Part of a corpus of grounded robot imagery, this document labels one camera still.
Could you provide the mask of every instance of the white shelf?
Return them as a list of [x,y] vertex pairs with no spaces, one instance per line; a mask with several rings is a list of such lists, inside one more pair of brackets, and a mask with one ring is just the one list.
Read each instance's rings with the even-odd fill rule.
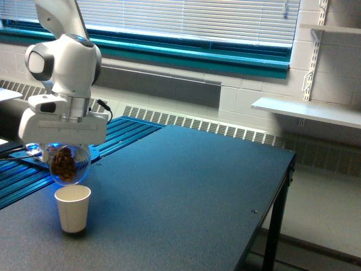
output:
[[301,24],[300,27],[310,28],[312,30],[332,32],[332,33],[361,34],[361,29],[359,28],[333,27],[330,25],[316,25],[316,24]]
[[254,102],[251,108],[324,123],[361,128],[361,110],[333,104],[305,102],[290,98],[263,97]]
[[0,102],[20,97],[22,97],[22,95],[19,92],[0,88]]

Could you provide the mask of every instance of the radiator vent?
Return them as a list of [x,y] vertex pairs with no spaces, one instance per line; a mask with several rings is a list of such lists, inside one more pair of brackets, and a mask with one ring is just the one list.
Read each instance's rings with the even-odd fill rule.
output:
[[355,148],[323,144],[306,138],[283,138],[243,126],[226,125],[211,120],[191,118],[186,115],[172,115],[131,106],[125,107],[124,115],[164,125],[179,125],[278,148],[286,148],[296,152],[297,163],[355,177],[361,175],[361,151],[358,152]]
[[[20,97],[20,99],[22,100],[28,100],[30,96],[46,94],[46,89],[44,88],[21,84],[18,82],[7,81],[7,80],[0,80],[0,88],[19,92],[20,94],[23,95],[22,97]],[[96,99],[92,99],[92,98],[90,99],[89,107],[91,108],[92,112],[96,112],[96,113],[104,112],[104,108],[101,107],[96,102]]]

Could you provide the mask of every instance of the cable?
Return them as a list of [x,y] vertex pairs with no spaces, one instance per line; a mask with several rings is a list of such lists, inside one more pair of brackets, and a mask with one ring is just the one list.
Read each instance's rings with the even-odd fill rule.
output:
[[11,154],[13,152],[24,151],[24,150],[25,150],[25,147],[13,148],[13,149],[8,150],[8,151],[3,151],[2,153],[0,153],[0,156],[9,155],[9,154]]
[[107,124],[111,123],[111,121],[113,119],[113,112],[111,110],[109,112],[111,113],[111,118],[108,120]]
[[107,124],[109,124],[112,119],[113,119],[113,112],[110,108],[110,106],[108,106],[104,101],[102,101],[101,99],[96,100],[96,102],[98,103],[98,105],[100,105],[101,107],[103,107],[105,110],[109,111],[111,113],[111,118],[108,120]]
[[16,157],[16,158],[1,158],[0,161],[14,161],[14,160],[20,160],[20,159],[31,158],[36,156],[40,156],[40,154],[33,154],[28,156]]

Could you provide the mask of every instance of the nuts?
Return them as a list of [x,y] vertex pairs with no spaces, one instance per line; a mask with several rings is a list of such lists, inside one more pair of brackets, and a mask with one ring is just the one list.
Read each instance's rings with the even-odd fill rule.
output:
[[53,158],[51,171],[64,182],[72,182],[77,174],[72,151],[69,148],[62,148]]

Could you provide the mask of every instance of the window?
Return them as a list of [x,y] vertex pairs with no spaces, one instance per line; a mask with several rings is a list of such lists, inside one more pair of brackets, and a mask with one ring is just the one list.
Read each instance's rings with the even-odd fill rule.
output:
[[[101,49],[287,72],[300,0],[78,0],[78,4],[90,37]],[[0,18],[8,30],[42,32],[32,0],[0,0]]]

